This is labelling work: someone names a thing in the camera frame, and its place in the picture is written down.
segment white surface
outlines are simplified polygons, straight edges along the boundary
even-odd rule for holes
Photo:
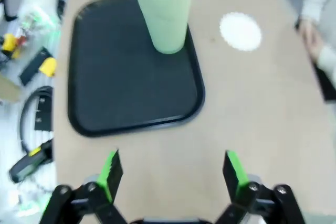
[[[16,28],[16,24],[12,23],[9,31],[14,32]],[[32,46],[27,47],[24,50],[19,60],[10,62],[8,68],[6,69],[7,72],[4,72],[3,74],[16,84],[20,84],[18,78],[19,74],[36,52],[41,49],[41,46],[44,45],[50,52],[54,52],[56,50],[58,46],[58,37],[56,35],[34,38]],[[12,192],[11,194],[13,194],[16,190],[19,194],[25,195],[25,197],[27,195],[31,197],[32,194],[41,195],[41,193],[43,193],[36,187],[36,184],[32,183],[29,179],[21,184],[14,185],[8,176],[8,170],[24,155],[20,148],[17,133],[19,117],[23,104],[34,90],[44,85],[53,86],[52,78],[48,78],[42,73],[37,73],[26,87],[22,87],[22,99],[20,102],[15,104],[8,103],[4,106],[0,106],[0,132],[4,133],[3,136],[5,136],[0,137],[0,143],[5,146],[5,148],[0,148],[0,188],[1,190]],[[25,121],[24,135],[30,149],[38,147],[41,143],[53,137],[52,132],[34,131],[36,105],[36,102],[35,104],[32,103],[27,112]],[[34,178],[39,185],[48,190],[53,190],[56,186],[55,164],[52,163],[44,165],[34,175]],[[13,201],[13,199],[9,200],[8,197],[0,198],[0,207],[4,207],[0,209],[0,215],[2,211],[8,210],[8,208],[12,207],[9,204],[10,201]]]
[[[260,218],[260,219],[259,219],[259,224],[266,224],[266,222],[264,221],[263,218]]]
[[[261,30],[254,19],[243,13],[229,13],[220,21],[220,34],[233,48],[253,51],[260,46]]]

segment black tray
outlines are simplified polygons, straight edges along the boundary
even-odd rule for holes
[[[85,136],[190,119],[205,90],[188,29],[181,51],[155,50],[137,0],[99,0],[74,22],[68,116]]]

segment black cable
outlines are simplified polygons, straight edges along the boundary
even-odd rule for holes
[[[65,0],[58,0],[57,1],[57,15],[58,15],[60,20],[62,20],[62,18],[63,18],[63,13],[64,13],[65,6],[66,6]]]
[[[35,99],[36,97],[39,97],[41,95],[46,96],[46,97],[53,97],[53,91],[52,91],[52,87],[51,86],[42,86],[40,88],[38,88],[37,90],[35,90],[25,101],[25,104],[22,108],[22,113],[21,113],[21,117],[20,117],[20,122],[19,122],[19,137],[20,137],[20,142],[21,142],[21,147],[22,147],[22,151],[24,151],[26,154],[28,154],[30,151],[27,147],[27,144],[24,141],[24,134],[23,134],[23,129],[24,129],[24,121],[25,121],[25,117],[26,117],[26,113],[28,111],[28,108],[30,106],[30,104],[32,103],[32,100]]]
[[[11,16],[10,14],[8,14],[8,10],[7,10],[7,4],[6,4],[6,0],[0,0],[0,3],[3,3],[4,4],[4,16],[5,16],[5,20],[7,22],[11,22],[15,19],[17,19],[17,16]]]
[[[28,108],[29,108],[30,104],[32,103],[32,101],[35,98],[37,98],[41,95],[52,98],[53,97],[53,95],[52,95],[53,91],[52,90],[53,89],[52,89],[51,86],[42,86],[42,87],[38,88],[37,90],[35,90],[33,93],[31,93],[31,95],[25,101],[25,104],[24,104],[23,109],[22,109],[21,117],[20,117],[20,122],[19,122],[19,135],[20,135],[20,142],[21,142],[22,150],[26,154],[28,154],[30,152],[30,150],[28,149],[27,144],[24,141],[23,129],[24,129],[24,120],[25,120]],[[48,190],[44,186],[41,186],[39,183],[37,183],[35,178],[32,175],[30,175],[29,178],[30,178],[30,181],[35,184],[37,189],[42,190],[44,193],[52,193],[53,192],[52,190]]]

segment black device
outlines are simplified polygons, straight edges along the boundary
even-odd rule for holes
[[[247,182],[240,162],[226,152],[223,175],[231,203],[214,224],[237,224],[247,214],[260,215],[267,224],[304,224],[294,194],[288,185],[268,189],[256,182]],[[54,190],[40,224],[78,224],[84,215],[94,214],[102,224],[127,224],[114,206],[114,198],[122,176],[118,151],[110,155],[96,182],[72,190],[59,185]],[[211,224],[202,219],[140,219],[132,224]]]
[[[40,95],[35,115],[35,131],[52,131],[52,97]]]
[[[52,152],[52,139],[30,151],[9,170],[11,180],[14,183],[20,183],[34,173],[40,165],[51,163]]]
[[[38,72],[39,67],[49,57],[52,57],[52,55],[46,48],[42,48],[41,51],[37,53],[19,76],[23,86],[31,81],[33,76]]]

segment metal bolt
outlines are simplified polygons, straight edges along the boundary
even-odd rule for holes
[[[61,194],[65,194],[67,191],[68,191],[68,188],[64,186],[61,189]]]
[[[286,194],[286,189],[284,189],[282,186],[279,186],[277,188],[278,192],[281,193],[281,194]]]
[[[91,183],[88,187],[89,191],[93,191],[96,188],[96,186],[94,185],[94,183]]]
[[[256,184],[251,184],[248,188],[250,188],[252,191],[257,191],[258,187]]]

